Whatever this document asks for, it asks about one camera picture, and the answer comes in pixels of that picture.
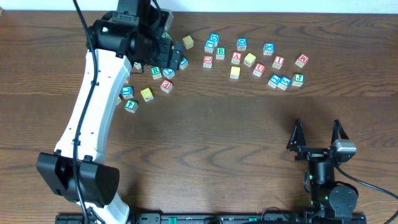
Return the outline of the red A block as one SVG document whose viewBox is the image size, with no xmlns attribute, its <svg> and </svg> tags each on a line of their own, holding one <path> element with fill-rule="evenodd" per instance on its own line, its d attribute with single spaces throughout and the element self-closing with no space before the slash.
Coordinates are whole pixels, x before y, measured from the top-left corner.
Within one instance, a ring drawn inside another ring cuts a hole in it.
<svg viewBox="0 0 398 224">
<path fill-rule="evenodd" d="M 242 59 L 243 54 L 241 52 L 238 51 L 234 51 L 232 53 L 232 57 L 231 57 L 231 63 L 235 64 L 235 65 L 239 65 L 240 61 Z"/>
</svg>

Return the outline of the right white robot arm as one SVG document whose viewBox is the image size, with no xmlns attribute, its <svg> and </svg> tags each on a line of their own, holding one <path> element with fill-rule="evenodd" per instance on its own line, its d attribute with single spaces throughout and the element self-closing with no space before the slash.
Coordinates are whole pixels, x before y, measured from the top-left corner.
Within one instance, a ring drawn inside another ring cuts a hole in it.
<svg viewBox="0 0 398 224">
<path fill-rule="evenodd" d="M 311 195 L 313 208 L 304 212 L 304 222 L 351 221 L 359 193 L 351 184 L 335 180 L 335 169 L 352 159 L 356 146 L 341 123 L 338 120 L 333 123 L 330 146 L 319 148 L 307 146 L 302 123 L 297 119 L 286 149 L 296 153 L 296 161 L 308 163 L 304 187 Z"/>
</svg>

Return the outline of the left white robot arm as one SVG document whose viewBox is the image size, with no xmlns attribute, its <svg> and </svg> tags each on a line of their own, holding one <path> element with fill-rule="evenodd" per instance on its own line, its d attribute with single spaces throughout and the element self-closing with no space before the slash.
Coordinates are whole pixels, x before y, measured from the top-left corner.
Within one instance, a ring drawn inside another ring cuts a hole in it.
<svg viewBox="0 0 398 224">
<path fill-rule="evenodd" d="M 53 153 L 40 153 L 37 170 L 56 195 L 81 207 L 57 223 L 134 223 L 118 194 L 119 170 L 105 164 L 108 132 L 124 83 L 135 63 L 177 70 L 183 44 L 165 38 L 171 11 L 156 0 L 119 1 L 92 26 L 84 26 L 86 65 L 67 128 Z"/>
</svg>

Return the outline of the blue 2 block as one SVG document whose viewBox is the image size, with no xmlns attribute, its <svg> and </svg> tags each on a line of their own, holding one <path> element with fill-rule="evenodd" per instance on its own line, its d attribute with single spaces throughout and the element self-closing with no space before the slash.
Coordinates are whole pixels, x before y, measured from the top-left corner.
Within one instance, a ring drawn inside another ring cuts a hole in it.
<svg viewBox="0 0 398 224">
<path fill-rule="evenodd" d="M 162 72 L 164 77 L 169 80 L 175 76 L 175 71 L 170 68 L 164 68 Z"/>
</svg>

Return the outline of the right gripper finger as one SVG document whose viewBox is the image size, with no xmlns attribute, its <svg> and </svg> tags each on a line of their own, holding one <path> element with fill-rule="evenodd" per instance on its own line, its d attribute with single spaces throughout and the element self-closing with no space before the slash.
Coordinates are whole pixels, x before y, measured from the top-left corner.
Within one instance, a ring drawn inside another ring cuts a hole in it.
<svg viewBox="0 0 398 224">
<path fill-rule="evenodd" d="M 331 143 L 333 144 L 338 139 L 349 139 L 348 135 L 345 133 L 343 126 L 338 119 L 333 122 L 333 130 L 331 136 Z"/>
<path fill-rule="evenodd" d="M 298 150 L 303 147 L 303 126 L 299 119 L 295 120 L 292 135 L 288 141 L 286 149 Z"/>
</svg>

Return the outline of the red I block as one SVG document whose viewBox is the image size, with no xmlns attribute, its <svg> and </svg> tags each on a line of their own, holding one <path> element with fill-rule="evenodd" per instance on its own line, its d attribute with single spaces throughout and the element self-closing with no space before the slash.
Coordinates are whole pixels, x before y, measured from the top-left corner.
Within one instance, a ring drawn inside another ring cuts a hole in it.
<svg viewBox="0 0 398 224">
<path fill-rule="evenodd" d="M 276 69 L 281 69 L 284 64 L 285 58 L 276 55 L 273 61 L 272 67 Z"/>
</svg>

